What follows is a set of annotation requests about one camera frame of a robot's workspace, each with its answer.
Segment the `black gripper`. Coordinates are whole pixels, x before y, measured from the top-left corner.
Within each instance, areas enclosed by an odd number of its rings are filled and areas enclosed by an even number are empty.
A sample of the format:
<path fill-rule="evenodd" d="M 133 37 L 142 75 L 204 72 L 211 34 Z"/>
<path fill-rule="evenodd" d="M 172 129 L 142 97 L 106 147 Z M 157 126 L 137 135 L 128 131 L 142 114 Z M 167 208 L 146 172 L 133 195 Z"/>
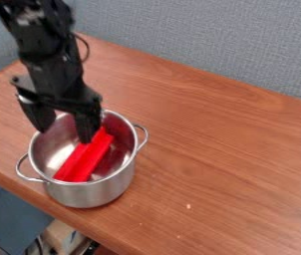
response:
<path fill-rule="evenodd" d="M 46 132 L 57 119 L 54 109 L 73 113 L 80 140 L 90 143 L 102 126 L 102 96 L 85 83 L 82 61 L 65 55 L 25 65 L 29 75 L 15 76 L 11 84 L 33 126 Z"/>

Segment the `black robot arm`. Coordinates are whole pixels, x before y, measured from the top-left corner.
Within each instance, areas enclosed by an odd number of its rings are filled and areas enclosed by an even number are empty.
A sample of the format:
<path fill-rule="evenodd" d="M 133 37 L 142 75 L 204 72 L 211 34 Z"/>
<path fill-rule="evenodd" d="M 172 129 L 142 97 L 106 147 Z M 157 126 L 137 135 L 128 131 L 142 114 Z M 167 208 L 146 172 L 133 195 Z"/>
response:
<path fill-rule="evenodd" d="M 45 132 L 57 112 L 73 115 L 81 142 L 93 140 L 102 124 L 102 96 L 85 82 L 85 58 L 74 33 L 74 16 L 64 0 L 0 0 L 0 21 L 15 39 L 27 68 L 11 85 L 35 129 Z"/>

